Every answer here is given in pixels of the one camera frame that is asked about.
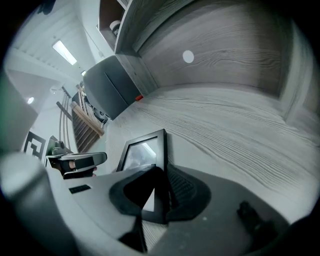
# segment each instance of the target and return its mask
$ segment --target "robotic device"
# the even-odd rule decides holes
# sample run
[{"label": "robotic device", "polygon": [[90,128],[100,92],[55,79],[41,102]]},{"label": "robotic device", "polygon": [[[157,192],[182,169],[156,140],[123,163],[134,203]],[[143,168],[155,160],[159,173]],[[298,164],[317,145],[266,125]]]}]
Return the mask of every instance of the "robotic device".
[{"label": "robotic device", "polygon": [[4,155],[2,192],[56,255],[272,254],[286,220],[238,183],[167,164],[166,147],[163,129],[128,141],[116,172],[68,179],[51,167],[74,160],[90,170],[107,156],[55,155],[45,168],[22,153]]}]

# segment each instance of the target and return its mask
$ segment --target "staircase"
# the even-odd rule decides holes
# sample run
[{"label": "staircase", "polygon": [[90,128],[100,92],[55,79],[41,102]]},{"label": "staircase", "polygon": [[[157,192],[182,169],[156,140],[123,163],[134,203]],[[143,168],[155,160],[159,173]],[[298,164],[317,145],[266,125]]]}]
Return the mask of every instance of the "staircase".
[{"label": "staircase", "polygon": [[97,129],[93,129],[92,127],[90,127],[88,122],[85,121],[88,119],[95,127],[99,127],[99,121],[93,115],[90,115],[91,113],[87,113],[91,111],[91,109],[87,108],[84,111],[83,107],[85,107],[86,104],[83,100],[80,103],[79,95],[80,94],[78,93],[72,98],[72,103],[77,104],[76,108],[72,109],[72,125],[75,144],[78,149],[78,152],[87,153],[88,150],[92,147],[92,145],[100,138],[101,133],[99,135],[97,133]]}]

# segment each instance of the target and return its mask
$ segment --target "black picture frame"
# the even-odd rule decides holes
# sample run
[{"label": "black picture frame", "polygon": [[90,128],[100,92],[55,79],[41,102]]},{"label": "black picture frame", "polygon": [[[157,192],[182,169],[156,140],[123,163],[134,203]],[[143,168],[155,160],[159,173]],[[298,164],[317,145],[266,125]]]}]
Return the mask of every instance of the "black picture frame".
[{"label": "black picture frame", "polygon": [[157,139],[156,140],[157,147],[159,149],[159,151],[156,153],[155,165],[161,168],[164,172],[166,172],[167,171],[166,168],[168,164],[168,152],[167,152],[167,132],[165,129],[161,129],[161,130],[149,133],[147,135],[128,140],[125,143],[125,146],[123,148],[121,158],[116,171],[121,172],[123,170],[123,167],[126,162],[127,154],[128,154],[128,149],[130,146],[143,143],[145,141],[149,141],[152,139]]}]

